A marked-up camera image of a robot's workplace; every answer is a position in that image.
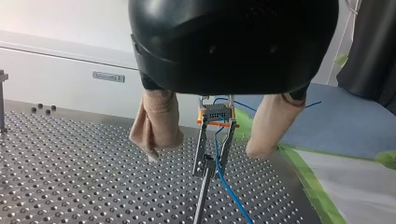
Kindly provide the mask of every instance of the floor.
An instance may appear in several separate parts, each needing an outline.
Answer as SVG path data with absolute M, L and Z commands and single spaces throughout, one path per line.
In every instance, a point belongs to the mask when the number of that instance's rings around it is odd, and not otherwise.
M 257 108 L 262 96 L 235 96 L 235 100 Z M 365 158 L 396 149 L 396 118 L 382 105 L 337 87 L 311 84 L 307 105 L 318 101 L 322 103 L 295 120 L 282 142 Z M 239 108 L 254 116 L 253 111 Z

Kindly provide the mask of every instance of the green tape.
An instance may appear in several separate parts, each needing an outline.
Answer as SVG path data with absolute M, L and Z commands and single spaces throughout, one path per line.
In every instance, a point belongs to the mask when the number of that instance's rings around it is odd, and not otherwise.
M 341 67 L 344 67 L 344 65 L 347 63 L 347 59 L 348 59 L 347 55 L 341 53 L 337 56 L 337 58 L 335 58 L 334 62 L 340 65 Z
M 314 152 L 314 153 L 323 154 L 323 155 L 329 155 L 329 156 L 344 157 L 344 158 L 360 160 L 360 161 L 375 161 L 374 159 L 370 159 L 370 158 L 366 158 L 366 157 L 358 157 L 358 156 L 352 156 L 352 155 L 341 154 L 341 153 L 319 151 L 319 150 L 315 150 L 315 149 L 308 148 L 308 147 L 295 147 L 293 145 L 289 145 L 289 144 L 286 144 L 286 143 L 279 143 L 278 145 L 280 147 L 291 147 L 291 148 L 293 148 L 295 150 L 299 150 L 299 151 Z
M 309 202 L 314 206 L 323 224 L 346 224 L 337 207 L 324 191 L 314 172 L 305 163 L 303 158 L 286 144 L 279 145 L 279 150 L 286 155 L 293 166 L 297 169 L 297 176 L 304 186 Z
M 389 169 L 396 170 L 396 150 L 379 152 L 375 156 L 375 161 Z
M 253 119 L 248 116 L 244 111 L 235 109 L 236 120 L 238 121 L 239 128 L 236 129 L 235 138 L 248 140 L 251 134 L 251 127 L 253 126 Z

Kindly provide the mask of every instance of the dark fabric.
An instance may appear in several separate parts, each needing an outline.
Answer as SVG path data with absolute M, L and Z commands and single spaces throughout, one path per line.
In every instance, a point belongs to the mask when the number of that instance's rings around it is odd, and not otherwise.
M 363 0 L 346 65 L 337 76 L 340 87 L 376 100 L 396 47 L 396 1 Z
M 389 66 L 387 78 L 382 86 L 381 93 L 377 100 L 387 110 L 396 115 L 396 58 L 393 57 Z

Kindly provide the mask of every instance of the metal table surface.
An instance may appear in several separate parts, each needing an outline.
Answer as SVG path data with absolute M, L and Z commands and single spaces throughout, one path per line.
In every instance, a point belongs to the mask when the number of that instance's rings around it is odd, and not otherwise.
M 202 179 L 192 176 L 197 129 L 158 163 L 128 139 L 132 119 L 6 101 L 0 143 L 0 223 L 192 223 Z M 213 151 L 209 141 L 208 151 Z M 226 178 L 255 223 L 320 223 L 288 162 L 246 157 L 233 141 Z M 244 223 L 212 179 L 203 223 Z

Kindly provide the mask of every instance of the white wall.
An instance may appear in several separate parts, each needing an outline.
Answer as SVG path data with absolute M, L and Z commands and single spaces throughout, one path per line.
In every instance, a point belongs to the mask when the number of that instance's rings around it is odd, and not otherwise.
M 128 0 L 1 0 L 0 30 L 133 52 Z

